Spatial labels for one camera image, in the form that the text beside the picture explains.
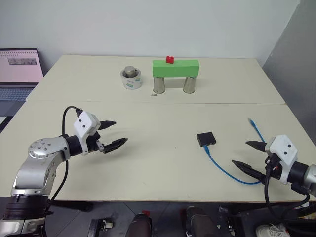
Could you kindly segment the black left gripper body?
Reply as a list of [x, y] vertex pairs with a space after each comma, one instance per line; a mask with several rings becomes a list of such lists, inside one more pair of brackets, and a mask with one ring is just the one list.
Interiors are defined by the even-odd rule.
[[86, 140], [88, 152], [100, 151], [105, 153], [105, 145], [102, 144], [99, 139], [101, 138], [98, 132], [95, 132], [94, 135], [89, 135]]

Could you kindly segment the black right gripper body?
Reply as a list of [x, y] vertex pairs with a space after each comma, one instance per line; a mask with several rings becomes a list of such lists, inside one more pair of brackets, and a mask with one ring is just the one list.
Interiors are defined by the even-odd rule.
[[282, 173], [282, 167], [280, 166], [280, 158], [276, 153], [273, 153], [269, 150], [267, 147], [267, 143], [264, 144], [264, 151], [268, 154], [268, 157], [265, 160], [265, 170], [266, 174], [264, 177], [264, 181], [267, 178], [275, 178], [277, 180], [280, 180], [281, 178], [281, 173]]

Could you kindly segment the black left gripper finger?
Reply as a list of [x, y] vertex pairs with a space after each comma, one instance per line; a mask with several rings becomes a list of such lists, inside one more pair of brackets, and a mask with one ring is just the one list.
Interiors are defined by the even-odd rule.
[[109, 153], [111, 151], [114, 151], [116, 149], [118, 149], [119, 147], [121, 147], [122, 145], [124, 145], [126, 142], [127, 142], [127, 138], [120, 138], [120, 139], [117, 139], [115, 141], [113, 141], [112, 143], [108, 144], [108, 145], [104, 145], [102, 144], [103, 146], [103, 153], [106, 154], [106, 153]]
[[99, 127], [99, 130], [103, 130], [103, 129], [106, 129], [110, 126], [113, 126], [115, 125], [116, 122], [115, 121], [109, 121], [109, 120], [105, 120], [105, 121], [101, 121], [100, 122], [100, 127]]

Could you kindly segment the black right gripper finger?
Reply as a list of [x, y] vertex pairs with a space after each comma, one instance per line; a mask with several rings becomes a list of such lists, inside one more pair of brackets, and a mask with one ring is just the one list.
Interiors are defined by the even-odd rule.
[[259, 150], [259, 151], [262, 151], [262, 152], [265, 152], [265, 147], [267, 145], [267, 143], [265, 142], [259, 142], [259, 141], [246, 141], [245, 142], [247, 145]]
[[266, 182], [266, 175], [253, 169], [250, 165], [243, 163], [241, 161], [232, 160], [233, 164], [238, 167], [245, 174], [257, 179], [262, 184]]

